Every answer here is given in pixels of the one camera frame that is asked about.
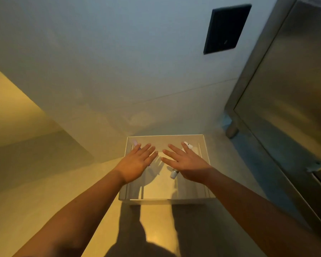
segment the hand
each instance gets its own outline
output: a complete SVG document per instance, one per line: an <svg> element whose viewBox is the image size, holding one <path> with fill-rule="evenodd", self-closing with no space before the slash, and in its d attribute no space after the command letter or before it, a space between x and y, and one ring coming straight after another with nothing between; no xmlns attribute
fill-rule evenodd
<svg viewBox="0 0 321 257"><path fill-rule="evenodd" d="M176 146L169 144L169 148L174 152L163 150L163 153L174 160L161 158L162 162L178 170L186 179L204 184L208 179L209 173L215 169L199 155L189 149L184 142L181 144L185 152Z"/></svg>
<svg viewBox="0 0 321 257"><path fill-rule="evenodd" d="M150 148L151 144L145 145L142 149L140 149L140 146L140 143L137 144L112 170L120 174L125 184L140 177L146 167L149 166L158 155L158 151L155 151L151 155L155 150L154 146Z"/></svg>

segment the metal leg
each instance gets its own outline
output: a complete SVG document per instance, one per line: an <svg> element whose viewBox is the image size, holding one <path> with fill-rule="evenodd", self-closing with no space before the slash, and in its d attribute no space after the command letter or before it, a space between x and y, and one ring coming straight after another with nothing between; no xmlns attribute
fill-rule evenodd
<svg viewBox="0 0 321 257"><path fill-rule="evenodd" d="M226 130L226 136L229 139L232 139L234 136L236 136L239 132L238 127L236 126L235 121L232 121L231 124L228 126L227 130Z"/></svg>

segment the black wall plate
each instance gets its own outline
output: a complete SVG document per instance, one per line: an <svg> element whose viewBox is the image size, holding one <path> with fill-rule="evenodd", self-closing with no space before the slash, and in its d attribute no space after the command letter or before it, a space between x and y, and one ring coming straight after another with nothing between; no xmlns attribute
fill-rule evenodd
<svg viewBox="0 0 321 257"><path fill-rule="evenodd" d="M235 48L251 7L251 4L243 4L214 9L203 54Z"/></svg>

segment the white wall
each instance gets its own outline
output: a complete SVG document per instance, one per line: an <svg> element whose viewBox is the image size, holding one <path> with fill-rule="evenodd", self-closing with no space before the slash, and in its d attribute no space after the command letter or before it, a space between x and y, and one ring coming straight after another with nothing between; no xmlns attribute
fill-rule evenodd
<svg viewBox="0 0 321 257"><path fill-rule="evenodd" d="M62 128L0 72L0 146Z"/></svg>
<svg viewBox="0 0 321 257"><path fill-rule="evenodd" d="M0 0L0 70L101 160L127 136L211 128L276 0ZM212 9L251 3L203 55Z"/></svg>

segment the finger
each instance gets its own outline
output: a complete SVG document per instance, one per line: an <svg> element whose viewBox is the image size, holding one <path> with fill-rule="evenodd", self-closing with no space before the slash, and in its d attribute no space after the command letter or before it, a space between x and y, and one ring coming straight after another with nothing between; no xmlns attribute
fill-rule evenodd
<svg viewBox="0 0 321 257"><path fill-rule="evenodd" d="M144 161L145 167L149 166L153 162L153 160L157 157L157 155L158 155L158 151L155 151L151 156L149 156Z"/></svg>
<svg viewBox="0 0 321 257"><path fill-rule="evenodd" d="M189 149L189 147L188 147L187 144L185 144L184 142L181 142L181 144L182 144L182 146L183 146L183 148L184 148L184 151L185 151L186 153L192 153L192 152L193 152L191 149Z"/></svg>
<svg viewBox="0 0 321 257"><path fill-rule="evenodd" d="M142 147L136 154L137 155L142 155L148 148L150 148L151 144L148 143L144 147Z"/></svg>
<svg viewBox="0 0 321 257"><path fill-rule="evenodd" d="M153 151L155 150L155 146L152 146L151 148L149 148L146 152L144 152L142 155L141 155L141 158L143 160L146 160L148 156L151 155L151 153L153 153Z"/></svg>
<svg viewBox="0 0 321 257"><path fill-rule="evenodd" d="M185 155L185 152L182 151L181 149L177 148L176 146L169 144L168 147L173 150L174 152L176 152L178 155Z"/></svg>
<svg viewBox="0 0 321 257"><path fill-rule="evenodd" d="M181 156L178 155L177 153L174 153L172 151L168 151L168 150L163 150L163 153L171 158L173 158L175 161L180 161Z"/></svg>
<svg viewBox="0 0 321 257"><path fill-rule="evenodd" d="M161 158L161 161L164 162L165 164L169 165L172 168L175 168L175 169L179 168L179 163L177 161L169 160L164 157Z"/></svg>
<svg viewBox="0 0 321 257"><path fill-rule="evenodd" d="M139 150L140 146L141 146L141 144L138 143L138 144L130 151L129 154L135 154L135 153Z"/></svg>

